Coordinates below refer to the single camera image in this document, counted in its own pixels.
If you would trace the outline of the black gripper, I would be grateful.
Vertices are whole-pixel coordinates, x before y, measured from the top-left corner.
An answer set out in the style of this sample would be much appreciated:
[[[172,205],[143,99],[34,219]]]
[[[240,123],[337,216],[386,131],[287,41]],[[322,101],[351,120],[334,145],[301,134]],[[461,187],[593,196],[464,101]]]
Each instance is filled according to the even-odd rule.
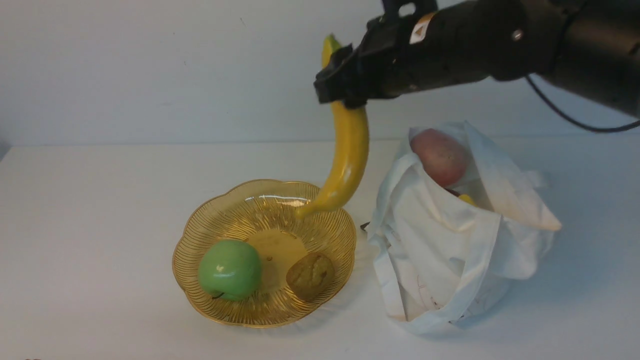
[[[370,21],[359,45],[343,46],[327,34],[327,63],[314,89],[320,104],[365,105],[370,98],[397,98],[487,78],[510,81],[525,74],[527,16],[521,0],[467,0],[438,8],[414,0],[384,0],[383,16]],[[370,59],[365,48],[370,41]],[[365,76],[370,76],[370,89]]]

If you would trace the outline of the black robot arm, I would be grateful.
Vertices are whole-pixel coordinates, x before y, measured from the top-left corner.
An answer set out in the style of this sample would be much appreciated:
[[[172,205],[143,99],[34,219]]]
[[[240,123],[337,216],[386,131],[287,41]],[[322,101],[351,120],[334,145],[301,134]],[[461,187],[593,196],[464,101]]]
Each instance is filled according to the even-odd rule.
[[[358,47],[332,55],[314,81],[322,104],[356,109],[486,78],[528,75],[639,116],[637,0],[467,0],[439,8],[385,0]]]

